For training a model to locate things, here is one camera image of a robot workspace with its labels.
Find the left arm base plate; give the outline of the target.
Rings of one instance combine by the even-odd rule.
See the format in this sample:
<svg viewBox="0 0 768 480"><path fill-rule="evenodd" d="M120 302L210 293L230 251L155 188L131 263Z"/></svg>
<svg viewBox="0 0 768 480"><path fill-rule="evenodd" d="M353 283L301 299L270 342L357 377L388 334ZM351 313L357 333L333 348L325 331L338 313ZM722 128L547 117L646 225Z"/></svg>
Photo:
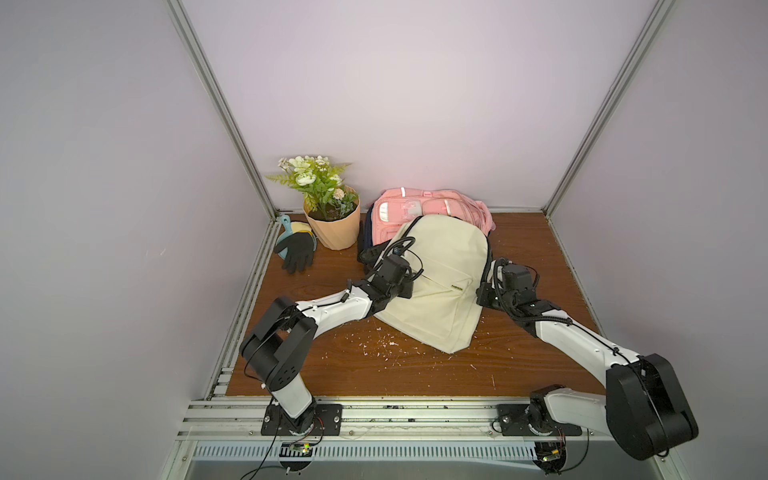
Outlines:
<svg viewBox="0 0 768 480"><path fill-rule="evenodd" d="M262 436L339 436L343 419L341 404L311 404L297 418L290 417L276 403L267 406L260 433Z"/></svg>

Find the right corner aluminium profile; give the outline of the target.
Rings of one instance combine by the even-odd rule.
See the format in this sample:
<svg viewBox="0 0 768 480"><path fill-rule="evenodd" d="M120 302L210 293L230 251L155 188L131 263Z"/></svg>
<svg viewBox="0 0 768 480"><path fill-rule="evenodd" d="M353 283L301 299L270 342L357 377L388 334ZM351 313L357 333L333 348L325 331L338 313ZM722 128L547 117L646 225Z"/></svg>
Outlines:
<svg viewBox="0 0 768 480"><path fill-rule="evenodd" d="M542 212L547 219L554 215L588 155L607 127L612 115L623 99L642 62L652 48L653 42L663 29L669 14L676 4L675 0L659 0L654 2L651 12L589 124L565 174L559 181L550 199L542 208Z"/></svg>

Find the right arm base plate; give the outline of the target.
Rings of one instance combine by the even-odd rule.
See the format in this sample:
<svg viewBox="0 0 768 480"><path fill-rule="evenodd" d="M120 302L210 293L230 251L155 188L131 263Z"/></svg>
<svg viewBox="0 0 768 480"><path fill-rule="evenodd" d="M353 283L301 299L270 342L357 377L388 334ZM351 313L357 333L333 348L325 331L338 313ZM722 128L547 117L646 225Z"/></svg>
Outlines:
<svg viewBox="0 0 768 480"><path fill-rule="evenodd" d="M578 437L583 434L579 426L557 423L539 413L531 413L529 404L498 404L496 413L492 428L503 436Z"/></svg>

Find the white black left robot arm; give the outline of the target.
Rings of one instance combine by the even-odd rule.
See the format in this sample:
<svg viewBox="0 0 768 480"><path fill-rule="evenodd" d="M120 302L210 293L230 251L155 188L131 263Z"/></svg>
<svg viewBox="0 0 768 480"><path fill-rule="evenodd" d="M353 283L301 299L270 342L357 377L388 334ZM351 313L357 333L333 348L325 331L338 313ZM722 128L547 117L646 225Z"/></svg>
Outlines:
<svg viewBox="0 0 768 480"><path fill-rule="evenodd" d="M271 396L263 421L267 435L322 434L317 401L301 369L314 340L339 326L371 317L400 297L408 298L424 267L413 269L406 254L416 239L407 235L389 243L373 269L344 290L311 301L279 297L240 345L244 374L260 381Z"/></svg>

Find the terracotta flower pot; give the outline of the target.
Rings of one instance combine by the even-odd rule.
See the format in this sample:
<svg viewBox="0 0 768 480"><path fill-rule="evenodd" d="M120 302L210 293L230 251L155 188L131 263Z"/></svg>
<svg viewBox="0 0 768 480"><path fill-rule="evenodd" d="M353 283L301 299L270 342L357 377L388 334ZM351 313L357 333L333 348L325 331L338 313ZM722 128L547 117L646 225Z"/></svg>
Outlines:
<svg viewBox="0 0 768 480"><path fill-rule="evenodd" d="M360 231L361 207L357 192L346 186L345 197L352 196L354 208L343 218L326 220L320 210L313 209L310 202L304 200L303 211L317 239L330 250L345 250L352 247Z"/></svg>

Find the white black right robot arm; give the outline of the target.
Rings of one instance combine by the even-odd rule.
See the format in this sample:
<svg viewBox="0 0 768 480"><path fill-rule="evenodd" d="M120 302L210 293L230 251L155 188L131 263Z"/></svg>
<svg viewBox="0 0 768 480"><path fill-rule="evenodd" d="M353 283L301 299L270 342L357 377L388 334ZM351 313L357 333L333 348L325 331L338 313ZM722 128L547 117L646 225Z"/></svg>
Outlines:
<svg viewBox="0 0 768 480"><path fill-rule="evenodd" d="M636 460L666 456L696 439L699 426L671 363L641 355L582 325L537 295L538 275L506 258L491 260L477 290L482 307L505 313L532 337L567 355L604 388L601 394L551 385L533 392L525 422L535 435L560 425L610 435Z"/></svg>

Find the corner aluminium profile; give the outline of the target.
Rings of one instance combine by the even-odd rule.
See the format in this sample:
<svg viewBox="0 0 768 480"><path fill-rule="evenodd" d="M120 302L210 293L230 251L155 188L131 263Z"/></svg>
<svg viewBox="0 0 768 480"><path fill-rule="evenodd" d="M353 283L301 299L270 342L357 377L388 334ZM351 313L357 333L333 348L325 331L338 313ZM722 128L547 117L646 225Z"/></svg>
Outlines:
<svg viewBox="0 0 768 480"><path fill-rule="evenodd" d="M676 4L675 0L659 0L654 2L651 12L589 124L565 174L559 181L550 199L542 208L542 212L547 219L554 215L588 155L607 127L612 115L623 99L642 62L652 48L653 42L663 29L669 14Z"/></svg>
<svg viewBox="0 0 768 480"><path fill-rule="evenodd" d="M180 0L167 0L165 4L174 28L184 44L204 90L212 101L214 110L236 150L249 181L262 204L262 208L269 218L275 220L279 215L278 209L274 206L267 191L264 178L251 155L184 3Z"/></svg>

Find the green white artificial plant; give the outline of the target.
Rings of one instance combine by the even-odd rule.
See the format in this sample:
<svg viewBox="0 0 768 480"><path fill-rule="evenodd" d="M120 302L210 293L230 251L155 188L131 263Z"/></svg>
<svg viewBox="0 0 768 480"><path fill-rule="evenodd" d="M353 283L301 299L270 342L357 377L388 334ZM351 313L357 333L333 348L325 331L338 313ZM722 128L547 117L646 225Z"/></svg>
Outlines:
<svg viewBox="0 0 768 480"><path fill-rule="evenodd" d="M315 220L342 220L359 206L359 195L343 179L348 164L334 164L323 155L299 155L280 159L278 167L280 172L267 179L299 192Z"/></svg>

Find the aluminium mounting rail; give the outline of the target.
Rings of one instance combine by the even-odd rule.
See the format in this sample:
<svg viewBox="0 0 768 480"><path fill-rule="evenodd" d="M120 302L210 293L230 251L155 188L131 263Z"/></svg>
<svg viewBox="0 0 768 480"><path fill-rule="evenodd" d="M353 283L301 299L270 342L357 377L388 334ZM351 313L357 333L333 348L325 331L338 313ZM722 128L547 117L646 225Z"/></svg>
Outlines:
<svg viewBox="0 0 768 480"><path fill-rule="evenodd" d="M526 397L319 397L316 407L339 405L338 440L501 440L501 405L517 415ZM182 416L178 440L259 439L267 418L267 397L216 397L193 401Z"/></svg>

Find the pink backpack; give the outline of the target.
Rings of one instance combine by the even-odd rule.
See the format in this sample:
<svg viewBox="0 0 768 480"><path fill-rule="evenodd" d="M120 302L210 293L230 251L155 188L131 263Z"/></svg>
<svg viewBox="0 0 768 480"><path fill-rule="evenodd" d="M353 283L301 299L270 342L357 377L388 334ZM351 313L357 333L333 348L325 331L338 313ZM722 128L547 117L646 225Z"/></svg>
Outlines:
<svg viewBox="0 0 768 480"><path fill-rule="evenodd" d="M386 243L402 225L424 215L455 217L473 224L486 235L495 229L488 207L461 192L400 187L384 191L370 206L366 233L373 245Z"/></svg>

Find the navy blue backpack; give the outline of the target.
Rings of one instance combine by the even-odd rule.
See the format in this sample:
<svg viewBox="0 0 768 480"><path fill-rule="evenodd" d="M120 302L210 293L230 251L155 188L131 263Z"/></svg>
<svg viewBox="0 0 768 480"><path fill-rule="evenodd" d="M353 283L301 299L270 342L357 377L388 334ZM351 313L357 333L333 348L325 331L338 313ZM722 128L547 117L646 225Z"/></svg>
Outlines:
<svg viewBox="0 0 768 480"><path fill-rule="evenodd" d="M369 210L361 220L357 237L357 261L365 268L372 268L379 259L387 243L375 244L373 240L372 211Z"/></svg>

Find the cream canvas backpack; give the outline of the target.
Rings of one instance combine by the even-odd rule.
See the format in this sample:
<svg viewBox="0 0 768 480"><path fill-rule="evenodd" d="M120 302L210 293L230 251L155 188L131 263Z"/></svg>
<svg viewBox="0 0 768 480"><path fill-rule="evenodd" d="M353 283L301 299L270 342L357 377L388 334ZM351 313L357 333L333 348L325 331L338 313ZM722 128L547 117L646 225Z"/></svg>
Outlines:
<svg viewBox="0 0 768 480"><path fill-rule="evenodd" d="M482 307L476 292L489 261L489 242L478 227L445 215L425 215L400 227L395 238L415 242L404 258L422 274L410 298L395 298L375 317L447 354L467 348Z"/></svg>

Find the left corner aluminium profile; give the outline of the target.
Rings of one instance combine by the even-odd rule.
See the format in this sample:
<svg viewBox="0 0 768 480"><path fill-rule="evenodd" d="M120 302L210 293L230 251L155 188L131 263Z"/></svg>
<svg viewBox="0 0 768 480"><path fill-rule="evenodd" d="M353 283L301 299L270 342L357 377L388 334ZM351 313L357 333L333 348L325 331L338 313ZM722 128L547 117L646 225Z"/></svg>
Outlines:
<svg viewBox="0 0 768 480"><path fill-rule="evenodd" d="M269 218L275 220L279 215L278 209L274 206L267 191L264 178L251 155L184 3L180 0L167 0L165 4L174 28L184 44L204 90L212 101L214 110L236 150L249 181L262 204L262 208Z"/></svg>

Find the black work glove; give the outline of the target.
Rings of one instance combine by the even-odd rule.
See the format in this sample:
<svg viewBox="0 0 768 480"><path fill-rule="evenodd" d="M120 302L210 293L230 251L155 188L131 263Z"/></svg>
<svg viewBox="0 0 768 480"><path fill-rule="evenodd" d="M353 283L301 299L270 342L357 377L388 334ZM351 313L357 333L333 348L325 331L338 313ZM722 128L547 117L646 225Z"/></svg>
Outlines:
<svg viewBox="0 0 768 480"><path fill-rule="evenodd" d="M309 232L298 232L278 241L273 253L282 258L282 269L294 274L304 272L313 265L315 249L314 236Z"/></svg>

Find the yellow sponge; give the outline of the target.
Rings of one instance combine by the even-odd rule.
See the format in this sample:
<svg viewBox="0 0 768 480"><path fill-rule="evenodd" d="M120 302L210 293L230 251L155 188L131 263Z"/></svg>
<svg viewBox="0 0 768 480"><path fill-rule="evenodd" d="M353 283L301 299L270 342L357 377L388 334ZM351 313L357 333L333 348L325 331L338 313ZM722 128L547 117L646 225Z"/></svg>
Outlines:
<svg viewBox="0 0 768 480"><path fill-rule="evenodd" d="M312 234L312 228L308 223L305 222L299 222L299 221L292 221L291 222L291 232L293 234L297 233L309 233Z"/></svg>

